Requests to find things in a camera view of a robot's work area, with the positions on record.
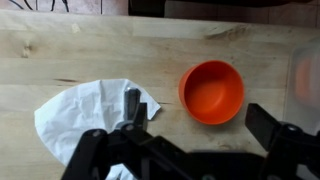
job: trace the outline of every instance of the white cloth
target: white cloth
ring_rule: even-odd
[[[141,87],[127,79],[97,80],[67,89],[35,111],[37,133],[49,151],[65,166],[81,135],[95,128],[112,132],[124,120],[124,92],[141,91],[150,120],[160,105]],[[113,166],[107,179],[133,179],[123,165]]]

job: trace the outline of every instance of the wooden board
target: wooden board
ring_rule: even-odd
[[[59,179],[64,167],[44,147],[33,112],[59,92],[97,79],[128,78],[162,106],[148,131],[186,151],[264,150],[244,126],[249,102],[281,120],[293,48],[316,29],[137,17],[0,11],[0,179]],[[246,96],[239,114],[200,124],[178,99],[190,67],[231,63]]]

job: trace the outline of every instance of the orange bowl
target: orange bowl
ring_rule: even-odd
[[[222,124],[240,110],[244,87],[240,74],[223,61],[207,61],[181,78],[179,98],[188,113],[204,124]]]

